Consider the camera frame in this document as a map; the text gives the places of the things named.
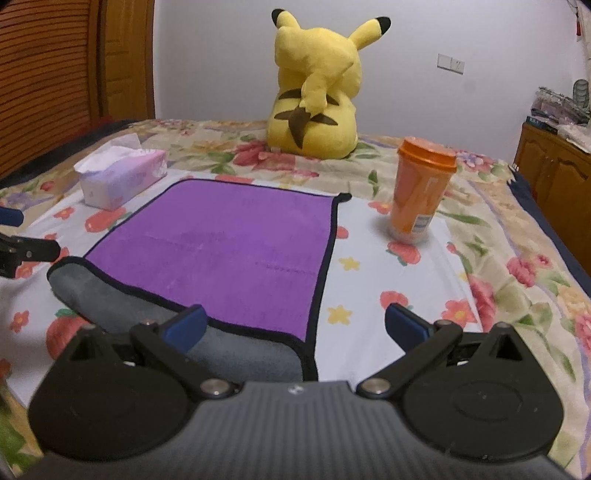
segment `orange lid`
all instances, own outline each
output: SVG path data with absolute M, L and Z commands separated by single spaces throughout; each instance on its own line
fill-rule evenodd
M 456 171 L 456 152 L 443 145 L 416 137 L 406 137 L 398 153 L 409 160 L 438 170 Z

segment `plastic cup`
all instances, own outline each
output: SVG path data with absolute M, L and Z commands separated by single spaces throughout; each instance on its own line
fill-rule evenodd
M 422 138 L 407 137 L 398 149 L 398 156 L 390 231 L 396 240 L 416 244 L 427 235 L 443 193 L 456 172 L 456 152 Z

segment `pink tissue box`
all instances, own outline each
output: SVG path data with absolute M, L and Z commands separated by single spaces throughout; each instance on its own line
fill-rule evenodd
M 115 210 L 166 175 L 164 150 L 122 158 L 103 171 L 80 174 L 84 201 L 91 207 Z

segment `brown stripe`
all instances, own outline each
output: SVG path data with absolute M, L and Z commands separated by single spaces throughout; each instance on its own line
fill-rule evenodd
M 277 99 L 283 100 L 286 98 L 301 98 L 301 89 L 295 88 L 293 90 L 287 90 L 286 92 L 283 92 L 281 95 L 279 95 Z M 326 101 L 331 105 L 339 106 L 339 103 L 330 95 L 326 95 Z
M 278 100 L 283 100 L 285 98 L 301 98 L 301 90 L 299 88 L 294 88 L 293 90 L 287 90 L 279 95 Z
M 325 125 L 338 125 L 331 117 L 326 116 L 323 113 L 319 113 L 318 115 L 313 116 L 310 118 L 310 122 L 315 122 L 317 124 L 325 124 Z
M 334 98 L 332 98 L 330 95 L 326 96 L 326 101 L 328 103 L 330 103 L 331 105 L 339 106 L 339 103 Z
M 290 115 L 291 115 L 292 112 L 293 112 L 293 110 L 286 110 L 285 112 L 279 112 L 273 118 L 275 120 L 289 120 Z
M 310 114 L 306 109 L 297 107 L 291 113 L 288 124 L 295 144 L 301 149 L 304 146 L 304 128 L 310 121 Z

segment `wooden door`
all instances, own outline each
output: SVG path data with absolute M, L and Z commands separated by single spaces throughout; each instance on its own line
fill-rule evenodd
M 154 0 L 103 0 L 102 21 L 102 115 L 154 118 Z

